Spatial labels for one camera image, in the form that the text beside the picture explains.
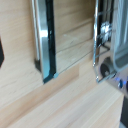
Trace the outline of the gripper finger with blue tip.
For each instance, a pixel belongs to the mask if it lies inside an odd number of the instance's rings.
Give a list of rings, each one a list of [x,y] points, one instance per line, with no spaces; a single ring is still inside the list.
[[[4,51],[3,51],[3,46],[0,38],[0,68],[4,62]]]

